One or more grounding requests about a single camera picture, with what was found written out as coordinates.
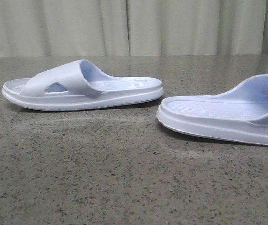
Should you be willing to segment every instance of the beige curtain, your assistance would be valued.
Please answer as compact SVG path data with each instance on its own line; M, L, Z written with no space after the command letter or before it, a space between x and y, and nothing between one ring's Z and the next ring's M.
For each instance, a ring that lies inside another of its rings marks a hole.
M268 53L268 0L0 0L0 56Z

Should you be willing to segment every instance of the light blue slide sandal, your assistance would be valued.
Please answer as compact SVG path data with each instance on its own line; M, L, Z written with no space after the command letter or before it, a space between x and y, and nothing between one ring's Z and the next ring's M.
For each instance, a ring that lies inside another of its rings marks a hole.
M114 77L87 60L77 60L3 85L2 94L24 108L70 111L130 105L160 98L160 80Z
M268 145L267 90L268 75L257 75L215 96L168 97L157 118L187 135Z

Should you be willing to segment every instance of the speckled countertop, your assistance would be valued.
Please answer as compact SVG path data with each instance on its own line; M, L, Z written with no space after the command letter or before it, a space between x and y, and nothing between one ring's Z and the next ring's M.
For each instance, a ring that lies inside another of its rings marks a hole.
M0 58L0 90L77 59ZM86 59L113 76L159 78L165 97L268 73L268 55ZM159 103L39 112L0 92L0 225L268 224L268 147L170 131Z

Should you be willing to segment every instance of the curtain fold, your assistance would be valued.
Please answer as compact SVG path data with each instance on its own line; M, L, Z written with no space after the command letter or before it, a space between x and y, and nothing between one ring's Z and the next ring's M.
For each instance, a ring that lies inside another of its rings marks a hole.
M268 0L0 0L0 56L268 53Z

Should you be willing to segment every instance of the strap cutout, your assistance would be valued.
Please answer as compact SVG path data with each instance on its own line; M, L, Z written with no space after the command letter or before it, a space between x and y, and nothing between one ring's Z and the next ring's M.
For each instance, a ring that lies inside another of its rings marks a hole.
M64 92L64 91L67 91L67 89L62 84L56 82L56 83L53 83L52 85L50 85L45 91L47 93Z

